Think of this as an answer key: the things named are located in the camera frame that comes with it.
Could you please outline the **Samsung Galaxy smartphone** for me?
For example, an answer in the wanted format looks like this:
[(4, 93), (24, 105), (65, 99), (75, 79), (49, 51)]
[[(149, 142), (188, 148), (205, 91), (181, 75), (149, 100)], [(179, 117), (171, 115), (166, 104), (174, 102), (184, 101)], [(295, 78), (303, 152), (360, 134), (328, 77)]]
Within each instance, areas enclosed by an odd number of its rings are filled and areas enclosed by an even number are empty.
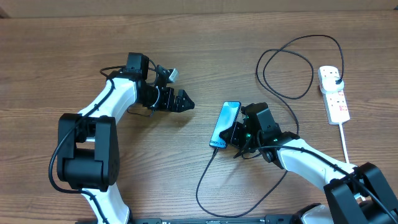
[(233, 123), (236, 121), (240, 108), (241, 102), (239, 101), (225, 101), (223, 103), (213, 134), (209, 141), (210, 147), (221, 149), (227, 147), (226, 141), (220, 137), (220, 134), (222, 131), (232, 127)]

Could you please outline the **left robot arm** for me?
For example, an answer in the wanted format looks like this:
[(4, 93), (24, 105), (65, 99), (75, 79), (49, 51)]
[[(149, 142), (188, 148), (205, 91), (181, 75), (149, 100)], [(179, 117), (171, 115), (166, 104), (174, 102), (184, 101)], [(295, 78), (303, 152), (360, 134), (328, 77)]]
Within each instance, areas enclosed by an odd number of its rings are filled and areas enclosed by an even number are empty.
[(131, 209), (117, 186), (120, 155), (117, 124), (135, 104), (152, 112), (181, 113), (194, 102), (185, 90), (175, 91), (179, 72), (155, 64), (142, 53), (131, 52), (125, 65), (105, 67), (102, 92), (78, 113), (65, 113), (58, 122), (58, 144), (49, 163), (52, 187), (80, 194), (96, 215), (96, 223), (134, 223)]

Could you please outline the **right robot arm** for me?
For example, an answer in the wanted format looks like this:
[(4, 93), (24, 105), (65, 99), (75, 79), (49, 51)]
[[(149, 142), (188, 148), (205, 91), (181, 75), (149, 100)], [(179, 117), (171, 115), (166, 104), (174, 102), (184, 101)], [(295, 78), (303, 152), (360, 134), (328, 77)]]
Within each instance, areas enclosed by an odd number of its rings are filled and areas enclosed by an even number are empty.
[(397, 197), (381, 170), (341, 162), (308, 145), (299, 135), (282, 132), (267, 103), (223, 103), (213, 135), (219, 147), (238, 148), (237, 156), (259, 152), (264, 160), (293, 172), (325, 193), (293, 215), (294, 223), (397, 223)]

